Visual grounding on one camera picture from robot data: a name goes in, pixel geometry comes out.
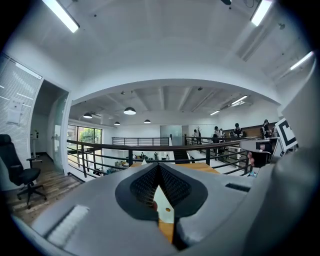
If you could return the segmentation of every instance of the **wooden floor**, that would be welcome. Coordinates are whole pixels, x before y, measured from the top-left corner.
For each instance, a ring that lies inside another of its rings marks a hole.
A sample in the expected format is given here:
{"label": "wooden floor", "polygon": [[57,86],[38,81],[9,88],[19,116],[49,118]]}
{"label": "wooden floor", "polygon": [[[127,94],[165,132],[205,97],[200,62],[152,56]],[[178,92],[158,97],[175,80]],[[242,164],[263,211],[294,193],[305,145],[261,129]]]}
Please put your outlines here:
{"label": "wooden floor", "polygon": [[73,176],[65,176],[63,173],[55,170],[54,163],[47,155],[40,156],[40,159],[42,163],[35,162],[33,163],[33,167],[41,169],[41,173],[36,181],[37,185],[44,186],[44,190],[39,188],[38,191],[46,195],[46,201],[42,196],[32,194],[29,202],[31,209],[27,209],[27,195],[22,195],[22,200],[18,200],[17,193],[20,192],[19,189],[4,193],[9,210],[28,225],[31,225],[33,220],[49,205],[60,200],[78,185],[82,184],[80,180]]}

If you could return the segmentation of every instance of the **staircase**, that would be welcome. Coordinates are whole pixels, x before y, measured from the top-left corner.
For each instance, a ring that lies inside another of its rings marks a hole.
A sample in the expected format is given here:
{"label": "staircase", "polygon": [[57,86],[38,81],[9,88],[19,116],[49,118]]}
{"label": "staircase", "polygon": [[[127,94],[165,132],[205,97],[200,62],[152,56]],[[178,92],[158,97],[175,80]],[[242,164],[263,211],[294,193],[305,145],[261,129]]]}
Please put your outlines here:
{"label": "staircase", "polygon": [[[173,154],[174,154],[174,159],[175,160],[188,159],[188,155],[187,155],[187,151],[186,150],[174,150]],[[176,164],[189,164],[190,160],[179,161],[179,162],[175,162],[175,163]]]}

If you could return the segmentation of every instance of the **office chair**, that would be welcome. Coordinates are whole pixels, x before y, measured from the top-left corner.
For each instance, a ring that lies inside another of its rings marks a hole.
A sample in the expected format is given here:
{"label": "office chair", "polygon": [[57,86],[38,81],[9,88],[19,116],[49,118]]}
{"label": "office chair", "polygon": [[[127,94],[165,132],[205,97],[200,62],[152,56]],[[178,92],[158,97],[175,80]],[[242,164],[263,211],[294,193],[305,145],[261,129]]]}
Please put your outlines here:
{"label": "office chair", "polygon": [[26,205],[27,208],[30,209],[29,205],[30,196],[34,194],[38,194],[44,197],[44,200],[47,200],[46,195],[38,192],[36,189],[44,188],[43,185],[35,186],[34,182],[36,178],[38,178],[40,174],[39,168],[32,167],[32,161],[35,160],[35,157],[28,158],[27,160],[30,162],[30,168],[24,169],[22,166],[15,149],[15,145],[11,142],[11,138],[8,134],[0,134],[0,157],[5,164],[8,172],[9,179],[12,183],[20,186],[21,184],[27,185],[27,189],[17,194],[19,200],[21,200],[21,195],[27,194]]}

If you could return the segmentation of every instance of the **poster on wall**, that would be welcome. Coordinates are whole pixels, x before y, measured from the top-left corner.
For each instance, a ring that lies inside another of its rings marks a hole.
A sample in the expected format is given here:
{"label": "poster on wall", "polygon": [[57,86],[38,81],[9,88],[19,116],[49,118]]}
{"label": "poster on wall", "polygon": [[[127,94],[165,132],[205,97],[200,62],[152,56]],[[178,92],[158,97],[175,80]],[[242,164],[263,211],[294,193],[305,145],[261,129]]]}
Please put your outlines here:
{"label": "poster on wall", "polygon": [[13,124],[19,125],[23,103],[24,101],[19,98],[16,98],[16,97],[11,98],[9,109],[8,109],[8,116],[6,119],[7,123],[13,123]]}
{"label": "poster on wall", "polygon": [[291,130],[287,120],[285,118],[281,119],[275,124],[277,132],[280,136],[283,150],[286,151],[292,148],[294,145],[298,144],[297,139]]}

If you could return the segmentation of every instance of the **window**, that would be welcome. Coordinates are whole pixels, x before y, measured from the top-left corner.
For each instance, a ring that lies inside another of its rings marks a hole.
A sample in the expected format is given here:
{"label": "window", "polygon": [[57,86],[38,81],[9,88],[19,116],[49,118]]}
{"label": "window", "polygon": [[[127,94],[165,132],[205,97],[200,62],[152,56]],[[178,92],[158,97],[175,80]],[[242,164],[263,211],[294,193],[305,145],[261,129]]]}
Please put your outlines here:
{"label": "window", "polygon": [[[82,127],[82,126],[75,126],[75,125],[68,125],[68,132],[67,132],[67,139],[70,141],[77,141],[77,142],[86,142],[86,143],[102,143],[102,129],[95,129],[89,127]],[[80,168],[80,161],[81,152],[77,151],[81,149],[81,145],[67,143],[67,151],[68,151],[68,159],[69,163],[72,165],[76,165],[78,163],[78,167]],[[84,146],[85,149],[91,149],[90,146]],[[102,149],[99,147],[95,147],[92,150],[88,150],[87,152],[101,155]],[[97,162],[103,164],[101,156],[93,156],[92,154],[85,154],[84,159],[87,159],[92,162]],[[92,169],[101,168],[101,165],[93,164],[91,162],[85,161],[85,165]]]}

